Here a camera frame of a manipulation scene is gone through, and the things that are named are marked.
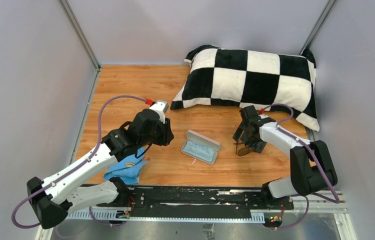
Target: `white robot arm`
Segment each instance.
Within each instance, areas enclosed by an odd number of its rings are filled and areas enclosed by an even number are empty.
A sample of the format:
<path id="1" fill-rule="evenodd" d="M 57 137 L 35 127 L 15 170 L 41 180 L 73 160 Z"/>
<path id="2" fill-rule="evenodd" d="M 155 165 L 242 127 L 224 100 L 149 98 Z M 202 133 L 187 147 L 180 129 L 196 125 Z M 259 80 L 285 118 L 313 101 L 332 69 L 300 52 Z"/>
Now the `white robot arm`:
<path id="1" fill-rule="evenodd" d="M 254 106 L 244 107 L 240 115 L 242 122 L 233 135 L 236 142 L 240 139 L 245 147 L 257 153 L 270 143 L 290 158 L 290 176 L 265 183 L 261 189 L 263 202 L 279 201 L 292 195 L 306 196 L 338 183 L 328 147 L 323 141 L 310 141 L 289 132 L 274 119 L 258 114 Z M 320 166 L 311 166 L 310 160 L 317 160 L 316 164 Z"/>
<path id="2" fill-rule="evenodd" d="M 149 109 L 139 112 L 133 122 L 126 122 L 104 136 L 91 158 L 89 156 L 94 149 L 52 176 L 43 180 L 37 177 L 29 180 L 29 195 L 51 184 L 51 187 L 30 200 L 41 226 L 44 229 L 52 228 L 75 211 L 117 201 L 127 188 L 119 178 L 95 186 L 80 186 L 101 170 L 136 154 L 143 146 L 170 144 L 174 136 L 170 119 L 165 116 L 168 107 L 167 102 L 157 101 Z"/>

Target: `black and white pillow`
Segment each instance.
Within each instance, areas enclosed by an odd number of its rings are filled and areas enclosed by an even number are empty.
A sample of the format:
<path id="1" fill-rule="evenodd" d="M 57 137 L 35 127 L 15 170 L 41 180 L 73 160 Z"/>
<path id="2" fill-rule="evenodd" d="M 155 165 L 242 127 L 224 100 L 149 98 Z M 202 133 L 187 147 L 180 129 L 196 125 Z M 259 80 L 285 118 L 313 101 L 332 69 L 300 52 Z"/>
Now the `black and white pillow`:
<path id="1" fill-rule="evenodd" d="M 298 122 L 320 130 L 314 100 L 316 61 L 310 50 L 283 55 L 203 45 L 184 61 L 191 66 L 190 74 L 171 103 L 172 110 L 194 105 L 254 105 L 260 110 L 286 104 Z M 267 110 L 289 112 L 280 106 Z"/>

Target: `white wall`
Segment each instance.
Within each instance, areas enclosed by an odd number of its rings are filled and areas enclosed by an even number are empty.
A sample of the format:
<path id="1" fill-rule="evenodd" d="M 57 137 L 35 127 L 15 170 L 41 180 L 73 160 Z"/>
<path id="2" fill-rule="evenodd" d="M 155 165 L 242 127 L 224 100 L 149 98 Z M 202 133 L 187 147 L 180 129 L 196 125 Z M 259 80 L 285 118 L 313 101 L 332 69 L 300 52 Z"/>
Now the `white wall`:
<path id="1" fill-rule="evenodd" d="M 58 1 L 0 1 L 0 240 L 34 238 L 11 212 L 30 178 L 70 162 L 94 77 Z M 17 219 L 37 222 L 28 204 Z"/>
<path id="2" fill-rule="evenodd" d="M 181 64 L 204 44 L 298 54 L 326 0 L 69 0 L 101 64 Z"/>
<path id="3" fill-rule="evenodd" d="M 319 137 L 357 237 L 375 239 L 375 1 L 341 0 L 311 47 Z"/>

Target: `wooden floor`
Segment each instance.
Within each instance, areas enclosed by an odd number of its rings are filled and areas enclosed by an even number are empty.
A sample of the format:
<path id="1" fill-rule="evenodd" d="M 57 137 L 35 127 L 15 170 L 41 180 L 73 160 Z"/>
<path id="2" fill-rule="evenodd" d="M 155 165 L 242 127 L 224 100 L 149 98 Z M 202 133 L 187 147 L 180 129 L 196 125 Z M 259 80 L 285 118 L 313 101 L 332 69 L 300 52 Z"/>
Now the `wooden floor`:
<path id="1" fill-rule="evenodd" d="M 169 104 L 182 88 L 189 73 L 188 66 L 104 66 L 93 96 L 77 159 L 95 146 L 97 119 L 101 106 L 117 95 L 135 95 L 142 98 L 165 100 Z M 102 134 L 132 121 L 136 113 L 148 106 L 134 99 L 118 99 L 110 103 L 102 115 Z M 198 105 L 180 110 L 168 110 L 174 140 L 169 146 L 153 145 L 146 153 L 148 161 L 140 174 L 145 185 L 207 185 L 207 186 L 261 186 L 289 175 L 289 159 L 268 144 L 263 153 L 237 156 L 232 135 L 241 122 L 238 107 Z M 287 117 L 285 113 L 268 113 L 275 120 Z M 305 128 L 292 119 L 282 123 L 291 132 L 306 138 Z M 214 165 L 181 153 L 186 131 L 193 130 L 221 143 Z M 104 182 L 104 171 L 88 183 Z"/>

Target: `blue cloth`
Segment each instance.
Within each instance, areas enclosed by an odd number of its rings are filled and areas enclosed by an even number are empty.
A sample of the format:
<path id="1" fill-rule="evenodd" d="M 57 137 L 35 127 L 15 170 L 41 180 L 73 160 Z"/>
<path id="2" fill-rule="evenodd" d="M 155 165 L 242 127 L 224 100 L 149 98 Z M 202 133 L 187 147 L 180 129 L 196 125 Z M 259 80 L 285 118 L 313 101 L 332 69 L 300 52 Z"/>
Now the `blue cloth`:
<path id="1" fill-rule="evenodd" d="M 213 161 L 215 152 L 213 148 L 193 141 L 187 141 L 182 151 L 210 163 Z"/>
<path id="2" fill-rule="evenodd" d="M 141 155 L 145 151 L 145 148 L 141 147 L 137 150 L 137 155 Z M 147 164 L 147 161 L 142 161 L 145 155 L 136 158 L 135 155 L 130 155 L 124 158 L 122 161 L 108 167 L 103 178 L 105 181 L 113 177 L 120 177 L 125 184 L 137 184 L 139 183 L 139 174 L 141 168 Z"/>

